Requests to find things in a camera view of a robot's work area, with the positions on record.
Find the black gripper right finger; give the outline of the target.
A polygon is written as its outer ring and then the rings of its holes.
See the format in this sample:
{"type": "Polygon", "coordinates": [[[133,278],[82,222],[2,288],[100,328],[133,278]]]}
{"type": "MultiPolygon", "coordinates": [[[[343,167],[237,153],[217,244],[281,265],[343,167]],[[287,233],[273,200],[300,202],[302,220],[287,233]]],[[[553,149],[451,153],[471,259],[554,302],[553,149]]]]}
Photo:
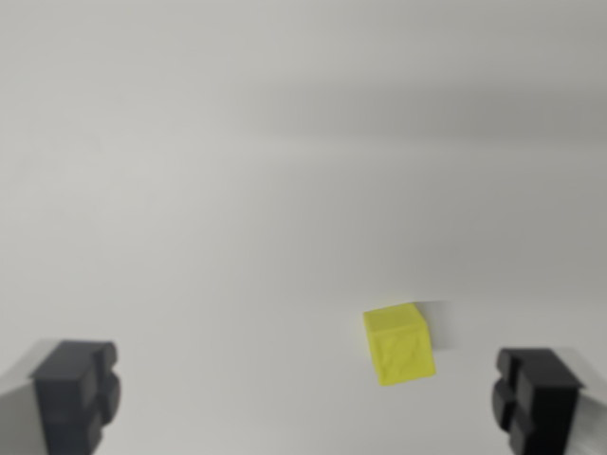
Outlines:
{"type": "Polygon", "coordinates": [[[572,348],[503,348],[491,394],[517,455],[606,452],[606,376],[572,348]]]}

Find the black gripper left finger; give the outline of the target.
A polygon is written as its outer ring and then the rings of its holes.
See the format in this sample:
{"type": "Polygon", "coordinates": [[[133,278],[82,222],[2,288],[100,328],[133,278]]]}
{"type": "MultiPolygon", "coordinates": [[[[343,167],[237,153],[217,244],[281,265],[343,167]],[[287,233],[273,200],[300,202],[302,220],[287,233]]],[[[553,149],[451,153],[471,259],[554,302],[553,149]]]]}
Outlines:
{"type": "Polygon", "coordinates": [[[1,452],[95,453],[120,406],[117,363],[112,341],[37,341],[1,373],[1,452]]]}

